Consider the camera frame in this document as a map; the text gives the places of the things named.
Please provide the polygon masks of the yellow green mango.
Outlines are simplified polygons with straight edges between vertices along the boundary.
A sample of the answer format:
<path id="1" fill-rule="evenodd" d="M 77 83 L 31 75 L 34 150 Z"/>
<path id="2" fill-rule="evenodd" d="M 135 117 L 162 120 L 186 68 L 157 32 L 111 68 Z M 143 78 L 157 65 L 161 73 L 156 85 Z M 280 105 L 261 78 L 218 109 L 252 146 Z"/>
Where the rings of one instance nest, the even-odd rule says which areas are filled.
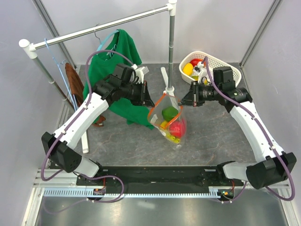
<path id="1" fill-rule="evenodd" d="M 197 81 L 199 84 L 208 85 L 207 77 L 206 76 L 191 76 L 191 78 Z"/>

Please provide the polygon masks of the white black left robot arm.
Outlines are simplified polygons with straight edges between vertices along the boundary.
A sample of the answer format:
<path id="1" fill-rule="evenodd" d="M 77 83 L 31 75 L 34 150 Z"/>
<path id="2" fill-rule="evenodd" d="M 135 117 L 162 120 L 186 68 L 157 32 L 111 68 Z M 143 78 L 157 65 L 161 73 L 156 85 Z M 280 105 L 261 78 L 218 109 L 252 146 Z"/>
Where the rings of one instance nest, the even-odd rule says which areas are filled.
<path id="1" fill-rule="evenodd" d="M 64 125 L 52 134 L 42 135 L 46 159 L 67 173 L 83 174 L 91 184 L 99 185 L 103 181 L 99 165 L 75 152 L 74 148 L 94 120 L 114 102 L 124 98 L 135 106 L 154 106 L 144 80 L 148 71 L 146 66 L 117 64 L 112 74 L 93 86 L 92 93 Z"/>

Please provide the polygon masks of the green bell pepper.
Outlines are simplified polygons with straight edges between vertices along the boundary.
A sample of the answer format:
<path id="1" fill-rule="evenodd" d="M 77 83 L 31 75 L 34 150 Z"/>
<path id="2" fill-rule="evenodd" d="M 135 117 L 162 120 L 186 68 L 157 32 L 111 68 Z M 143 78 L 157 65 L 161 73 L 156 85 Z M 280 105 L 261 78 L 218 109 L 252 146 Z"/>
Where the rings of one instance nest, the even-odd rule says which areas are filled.
<path id="1" fill-rule="evenodd" d="M 167 122 L 171 121 L 177 114 L 178 110 L 173 106 L 166 107 L 162 110 L 163 119 Z"/>

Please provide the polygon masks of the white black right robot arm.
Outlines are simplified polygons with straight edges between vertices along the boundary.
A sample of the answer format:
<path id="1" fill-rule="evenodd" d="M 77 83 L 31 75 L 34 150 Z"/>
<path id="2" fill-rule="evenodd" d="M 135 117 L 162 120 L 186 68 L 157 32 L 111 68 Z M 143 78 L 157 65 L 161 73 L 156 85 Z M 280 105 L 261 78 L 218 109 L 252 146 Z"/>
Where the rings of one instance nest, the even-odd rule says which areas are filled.
<path id="1" fill-rule="evenodd" d="M 251 95 L 245 88 L 237 88 L 233 71 L 228 66 L 213 69 L 212 84 L 192 82 L 189 92 L 180 105 L 199 107 L 206 101 L 217 101 L 238 123 L 247 138 L 254 163 L 235 161 L 220 164 L 215 174 L 216 182 L 227 185 L 232 179 L 247 181 L 255 189 L 289 180 L 294 186 L 291 172 L 296 164 L 293 153 L 286 153 L 274 140 L 260 119 Z"/>

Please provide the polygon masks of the red apple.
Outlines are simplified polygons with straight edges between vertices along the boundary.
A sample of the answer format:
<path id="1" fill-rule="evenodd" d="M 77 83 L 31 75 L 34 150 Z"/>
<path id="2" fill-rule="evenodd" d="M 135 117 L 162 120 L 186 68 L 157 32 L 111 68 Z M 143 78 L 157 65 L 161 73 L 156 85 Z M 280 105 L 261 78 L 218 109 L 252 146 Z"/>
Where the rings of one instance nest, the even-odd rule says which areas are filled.
<path id="1" fill-rule="evenodd" d="M 182 138 L 185 135 L 186 132 L 186 122 L 185 120 L 180 120 L 180 121 L 174 121 L 170 126 L 169 126 L 169 132 L 171 135 L 177 137 L 177 138 Z"/>

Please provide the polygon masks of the clear zip top bag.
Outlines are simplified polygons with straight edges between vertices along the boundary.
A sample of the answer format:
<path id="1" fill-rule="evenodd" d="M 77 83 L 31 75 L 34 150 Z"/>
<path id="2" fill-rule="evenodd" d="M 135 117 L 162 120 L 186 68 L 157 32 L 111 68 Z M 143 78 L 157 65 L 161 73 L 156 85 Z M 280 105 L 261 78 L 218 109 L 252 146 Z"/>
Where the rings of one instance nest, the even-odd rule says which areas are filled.
<path id="1" fill-rule="evenodd" d="M 170 142 L 173 149 L 182 148 L 185 142 L 187 122 L 180 100 L 168 93 L 163 93 L 148 114 L 149 123 Z"/>

